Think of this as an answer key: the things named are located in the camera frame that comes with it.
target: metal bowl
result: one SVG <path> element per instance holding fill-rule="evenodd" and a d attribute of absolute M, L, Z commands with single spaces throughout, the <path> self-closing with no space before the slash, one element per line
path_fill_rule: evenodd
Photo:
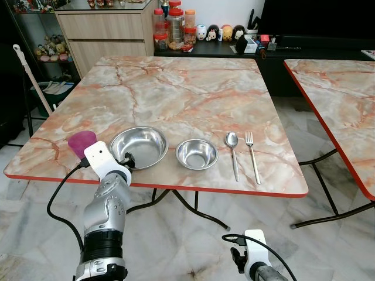
<path fill-rule="evenodd" d="M 219 152 L 208 140 L 189 139 L 177 146 L 176 157 L 188 169 L 204 170 L 216 163 Z"/>
<path fill-rule="evenodd" d="M 147 126 L 127 129 L 119 133 L 110 144 L 110 151 L 118 161 L 124 160 L 127 152 L 133 155 L 135 162 L 133 170 L 155 165 L 165 156 L 167 150 L 168 141 L 165 135 Z"/>

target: marble-patterned table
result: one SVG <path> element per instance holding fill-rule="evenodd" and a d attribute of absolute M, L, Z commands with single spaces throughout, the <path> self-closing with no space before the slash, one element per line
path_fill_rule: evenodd
<path fill-rule="evenodd" d="M 286 60 L 363 194 L 375 200 L 375 61 Z"/>
<path fill-rule="evenodd" d="M 169 141 L 157 165 L 132 176 L 132 186 L 222 193 L 303 197 L 308 192 L 288 138 L 260 71 L 251 59 L 181 57 L 105 57 L 82 79 L 8 164 L 15 179 L 60 181 L 79 160 L 67 145 L 72 134 L 94 131 L 107 144 L 119 132 L 148 125 Z M 226 132 L 239 136 L 236 182 Z M 255 182 L 246 131 L 262 184 Z M 217 163 L 204 171 L 180 165 L 175 148 L 183 140 L 205 138 L 219 150 Z M 70 179 L 97 183 L 81 169 Z"/>

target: fork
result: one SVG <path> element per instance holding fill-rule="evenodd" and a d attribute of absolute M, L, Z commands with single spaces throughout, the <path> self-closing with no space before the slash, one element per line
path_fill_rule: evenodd
<path fill-rule="evenodd" d="M 245 142 L 250 147 L 251 157 L 253 158 L 255 179 L 257 181 L 257 184 L 260 184 L 257 162 L 255 161 L 255 156 L 254 156 L 254 151 L 253 151 L 253 144 L 254 144 L 254 142 L 253 142 L 253 132 L 246 132 L 245 133 Z"/>

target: spoon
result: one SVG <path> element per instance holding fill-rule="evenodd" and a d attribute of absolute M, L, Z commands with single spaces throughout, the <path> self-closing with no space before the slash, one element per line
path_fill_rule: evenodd
<path fill-rule="evenodd" d="M 236 133 L 234 133 L 234 132 L 227 133 L 227 135 L 225 137 L 225 143 L 227 144 L 227 146 L 232 148 L 234 177 L 236 178 L 236 181 L 239 181 L 237 158 L 236 158 L 236 152 L 234 151 L 234 148 L 238 144 L 238 137 L 237 137 Z"/>

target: wooden cabinet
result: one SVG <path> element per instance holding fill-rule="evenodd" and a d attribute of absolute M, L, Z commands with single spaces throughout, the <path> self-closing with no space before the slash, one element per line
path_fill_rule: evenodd
<path fill-rule="evenodd" d="M 158 1 L 142 10 L 56 11 L 80 77 L 103 56 L 153 56 L 152 14 Z"/>

